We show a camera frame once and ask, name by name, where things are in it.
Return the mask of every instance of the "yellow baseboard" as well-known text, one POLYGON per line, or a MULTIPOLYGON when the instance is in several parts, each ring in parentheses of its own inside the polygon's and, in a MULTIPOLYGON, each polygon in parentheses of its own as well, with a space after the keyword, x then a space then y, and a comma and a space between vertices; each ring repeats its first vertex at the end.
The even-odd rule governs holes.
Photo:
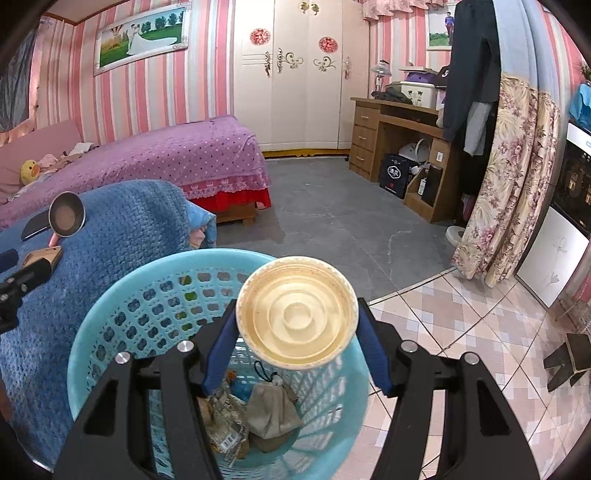
POLYGON ((349 155, 348 148, 296 148, 294 150, 275 150, 262 153, 265 158, 314 157, 315 155, 349 155))

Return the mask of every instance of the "wardrobe handle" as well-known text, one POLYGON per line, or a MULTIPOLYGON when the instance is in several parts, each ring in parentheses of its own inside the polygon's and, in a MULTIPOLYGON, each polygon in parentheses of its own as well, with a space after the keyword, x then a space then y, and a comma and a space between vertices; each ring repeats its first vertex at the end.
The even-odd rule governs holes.
POLYGON ((283 50, 277 49, 277 73, 281 73, 283 70, 283 50))
POLYGON ((265 52, 265 73, 267 77, 271 77, 271 54, 269 52, 265 52))

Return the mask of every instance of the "yellow duck plush toy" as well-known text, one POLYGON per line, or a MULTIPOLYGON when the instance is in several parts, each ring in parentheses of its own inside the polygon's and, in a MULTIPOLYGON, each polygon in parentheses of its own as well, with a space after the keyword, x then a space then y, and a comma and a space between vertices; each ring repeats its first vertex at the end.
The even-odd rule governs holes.
POLYGON ((27 160, 21 167, 21 182, 23 185, 29 185, 31 182, 34 182, 39 174, 41 173, 41 169, 37 162, 34 160, 27 160))

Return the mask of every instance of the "blue blanket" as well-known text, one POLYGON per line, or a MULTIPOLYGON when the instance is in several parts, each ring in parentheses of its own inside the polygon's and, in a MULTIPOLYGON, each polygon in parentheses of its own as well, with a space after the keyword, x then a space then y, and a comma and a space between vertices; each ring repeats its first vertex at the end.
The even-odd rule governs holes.
MULTIPOLYGON (((25 450, 49 467, 55 465, 72 426, 66 371, 86 313, 132 270, 188 250, 190 226, 204 226, 189 225, 189 214, 192 223, 196 221, 196 206, 189 206, 181 189, 164 181, 126 181, 80 197, 86 207, 85 226, 62 239, 64 255, 51 280, 25 297, 19 327, 0 342, 0 369, 14 409, 11 424, 25 450)), ((212 214, 201 212, 206 216, 200 218, 210 222, 212 214)), ((47 247, 49 231, 21 242, 27 221, 0 233, 0 252, 15 248, 22 259, 47 247)), ((206 236, 210 244, 215 242, 215 217, 213 231, 206 236)))

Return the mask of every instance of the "wooden desk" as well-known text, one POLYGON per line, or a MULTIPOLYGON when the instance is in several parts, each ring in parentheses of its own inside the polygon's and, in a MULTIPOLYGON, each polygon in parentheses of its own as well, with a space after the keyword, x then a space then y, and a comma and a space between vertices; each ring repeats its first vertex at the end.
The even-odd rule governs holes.
POLYGON ((437 111, 406 103, 352 97, 355 120, 349 169, 372 181, 379 181, 385 154, 397 154, 404 145, 431 137, 429 162, 443 169, 433 206, 417 193, 424 172, 409 184, 404 204, 428 222, 453 219, 460 199, 457 185, 459 156, 457 150, 443 139, 437 127, 437 111))

